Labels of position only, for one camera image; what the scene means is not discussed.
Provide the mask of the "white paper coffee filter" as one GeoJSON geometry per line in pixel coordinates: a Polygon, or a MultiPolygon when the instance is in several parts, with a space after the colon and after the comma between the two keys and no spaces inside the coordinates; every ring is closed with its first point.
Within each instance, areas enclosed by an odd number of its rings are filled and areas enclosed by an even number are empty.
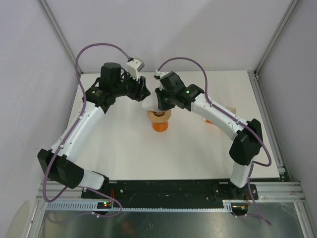
{"type": "Polygon", "coordinates": [[[158,107],[158,99],[156,96],[150,95],[142,101],[142,108],[144,110],[160,112],[161,110],[158,107]]]}

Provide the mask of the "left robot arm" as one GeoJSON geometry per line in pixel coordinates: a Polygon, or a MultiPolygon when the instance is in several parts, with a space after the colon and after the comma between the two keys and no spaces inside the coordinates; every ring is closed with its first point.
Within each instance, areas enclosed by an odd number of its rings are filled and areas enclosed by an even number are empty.
{"type": "Polygon", "coordinates": [[[126,68],[107,62],[101,74],[85,91],[83,103],[71,125],[60,139],[49,149],[41,149],[38,160],[48,178],[68,188],[89,187],[98,198],[109,194],[108,178],[77,165],[79,152],[90,131],[106,114],[118,97],[128,97],[140,102],[150,95],[146,79],[139,75],[144,63],[132,59],[126,68]]]}

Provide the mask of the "orange coffee filter packet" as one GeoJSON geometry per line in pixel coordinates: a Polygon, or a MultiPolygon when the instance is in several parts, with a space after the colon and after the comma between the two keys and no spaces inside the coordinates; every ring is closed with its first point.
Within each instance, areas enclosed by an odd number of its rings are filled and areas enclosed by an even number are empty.
{"type": "MultiPolygon", "coordinates": [[[[231,106],[225,106],[225,108],[230,111],[233,114],[237,113],[237,109],[235,107],[231,107],[231,106]]],[[[203,121],[209,124],[213,124],[213,122],[211,122],[210,120],[208,120],[207,118],[203,117],[203,121]]]]}

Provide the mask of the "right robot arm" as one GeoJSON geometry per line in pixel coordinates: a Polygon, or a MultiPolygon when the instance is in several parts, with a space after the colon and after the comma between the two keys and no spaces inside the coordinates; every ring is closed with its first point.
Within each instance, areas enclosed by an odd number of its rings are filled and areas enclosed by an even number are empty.
{"type": "Polygon", "coordinates": [[[185,86],[173,71],[156,71],[154,78],[160,81],[160,86],[155,89],[160,111],[175,107],[186,109],[212,122],[232,140],[229,156],[234,163],[228,192],[232,198],[240,199],[247,191],[245,185],[251,163],[262,147],[261,123],[257,119],[247,121],[230,112],[207,97],[195,84],[185,86]]]}

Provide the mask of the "orange glass carafe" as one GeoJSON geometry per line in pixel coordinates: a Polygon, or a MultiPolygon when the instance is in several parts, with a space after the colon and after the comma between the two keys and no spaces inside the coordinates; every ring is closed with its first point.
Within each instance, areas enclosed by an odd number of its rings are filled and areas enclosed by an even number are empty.
{"type": "Polygon", "coordinates": [[[156,123],[156,122],[152,122],[152,128],[154,131],[156,132],[164,132],[168,129],[168,121],[165,121],[163,123],[156,123]]]}

